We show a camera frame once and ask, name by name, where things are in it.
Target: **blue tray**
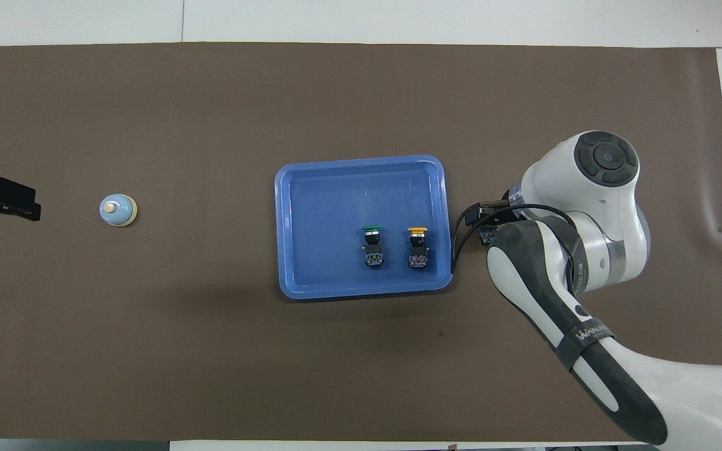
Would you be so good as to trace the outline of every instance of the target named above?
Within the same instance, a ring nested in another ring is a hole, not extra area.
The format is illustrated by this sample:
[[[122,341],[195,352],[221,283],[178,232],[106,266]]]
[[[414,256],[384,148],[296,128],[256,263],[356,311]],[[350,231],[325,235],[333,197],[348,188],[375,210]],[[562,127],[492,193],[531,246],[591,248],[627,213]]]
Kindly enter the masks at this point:
[[[402,293],[450,283],[444,169],[429,155],[295,163],[275,177],[280,288],[292,299]],[[378,225],[384,263],[364,264]],[[427,268],[409,268],[409,227],[427,227]]]

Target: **dark gray circular cap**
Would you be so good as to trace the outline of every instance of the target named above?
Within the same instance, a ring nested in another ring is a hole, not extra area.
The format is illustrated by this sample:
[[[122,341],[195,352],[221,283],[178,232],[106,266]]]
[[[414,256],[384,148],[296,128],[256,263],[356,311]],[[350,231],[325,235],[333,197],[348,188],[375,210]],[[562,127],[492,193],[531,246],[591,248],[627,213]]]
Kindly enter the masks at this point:
[[[575,144],[575,163],[584,177],[601,186],[623,186],[639,171],[637,152],[610,132],[587,132]]]

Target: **small blue bell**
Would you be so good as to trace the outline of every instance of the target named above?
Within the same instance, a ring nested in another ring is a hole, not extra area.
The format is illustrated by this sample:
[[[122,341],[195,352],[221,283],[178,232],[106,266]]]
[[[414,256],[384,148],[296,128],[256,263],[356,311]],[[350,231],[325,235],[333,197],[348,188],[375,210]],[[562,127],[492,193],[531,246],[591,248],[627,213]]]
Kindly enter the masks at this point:
[[[100,203],[100,216],[111,226],[126,227],[135,220],[138,206],[125,194],[111,194]]]

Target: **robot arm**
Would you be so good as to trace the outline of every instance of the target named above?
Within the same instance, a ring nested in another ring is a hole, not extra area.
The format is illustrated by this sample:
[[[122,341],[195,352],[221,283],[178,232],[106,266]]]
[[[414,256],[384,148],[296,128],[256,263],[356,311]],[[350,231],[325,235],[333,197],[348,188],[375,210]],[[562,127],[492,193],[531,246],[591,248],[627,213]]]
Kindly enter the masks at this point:
[[[642,271],[650,237],[634,203],[638,174],[634,149],[613,134],[585,132],[559,143],[510,190],[510,203],[559,208],[575,227],[525,209],[531,220],[501,226],[487,254],[489,273],[631,437],[660,449],[722,451],[722,366],[635,353],[573,295]]]

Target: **brown table mat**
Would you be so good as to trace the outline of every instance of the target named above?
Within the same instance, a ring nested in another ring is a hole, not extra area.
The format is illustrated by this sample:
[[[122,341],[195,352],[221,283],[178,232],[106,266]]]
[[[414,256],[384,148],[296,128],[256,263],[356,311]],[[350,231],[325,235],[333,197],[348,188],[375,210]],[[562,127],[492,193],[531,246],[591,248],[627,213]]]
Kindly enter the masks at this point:
[[[173,43],[0,48],[0,437],[625,440],[495,291],[482,246],[442,291],[291,303],[286,163],[431,154],[450,215],[560,140],[639,152],[638,279],[584,296],[618,340],[722,363],[713,49]],[[126,229],[98,217],[135,197]]]

